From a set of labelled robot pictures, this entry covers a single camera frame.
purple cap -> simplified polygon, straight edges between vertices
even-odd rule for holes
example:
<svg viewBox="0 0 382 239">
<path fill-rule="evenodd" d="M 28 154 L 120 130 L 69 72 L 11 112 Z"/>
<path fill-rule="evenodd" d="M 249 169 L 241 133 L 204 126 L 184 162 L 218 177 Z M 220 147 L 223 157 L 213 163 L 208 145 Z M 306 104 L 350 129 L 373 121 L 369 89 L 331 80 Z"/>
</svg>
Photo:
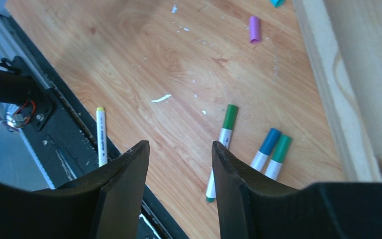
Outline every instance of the purple cap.
<svg viewBox="0 0 382 239">
<path fill-rule="evenodd" d="M 250 17 L 248 27 L 250 30 L 250 43 L 259 43 L 261 41 L 260 19 L 256 16 Z"/>
</svg>

screw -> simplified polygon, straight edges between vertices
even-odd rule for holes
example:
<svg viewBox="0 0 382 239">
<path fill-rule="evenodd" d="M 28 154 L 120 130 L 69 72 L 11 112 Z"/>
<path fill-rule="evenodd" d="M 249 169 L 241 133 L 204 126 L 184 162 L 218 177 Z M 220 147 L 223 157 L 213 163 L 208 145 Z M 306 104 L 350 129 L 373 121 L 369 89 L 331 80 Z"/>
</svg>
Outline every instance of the screw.
<svg viewBox="0 0 382 239">
<path fill-rule="evenodd" d="M 43 121 L 45 119 L 45 116 L 43 114 L 38 114 L 38 115 L 36 115 L 36 119 L 38 121 Z"/>
</svg>

wooden table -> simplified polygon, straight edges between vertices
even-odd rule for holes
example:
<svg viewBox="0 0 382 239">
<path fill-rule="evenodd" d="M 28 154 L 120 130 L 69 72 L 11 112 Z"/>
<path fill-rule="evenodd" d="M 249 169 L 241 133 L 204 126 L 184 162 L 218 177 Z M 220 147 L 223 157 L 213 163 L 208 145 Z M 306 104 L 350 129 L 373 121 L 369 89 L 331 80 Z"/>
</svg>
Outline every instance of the wooden table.
<svg viewBox="0 0 382 239">
<path fill-rule="evenodd" d="M 90 114 L 107 109 L 108 136 L 121 151 L 150 141 L 146 183 L 190 238 L 219 237 L 205 190 L 227 104 L 240 107 L 230 150 L 244 162 L 276 127 L 294 138 L 280 182 L 343 180 L 291 1 L 273 8 L 268 0 L 9 0 L 6 7 Z M 262 20 L 259 44 L 248 42 L 252 15 Z"/>
</svg>

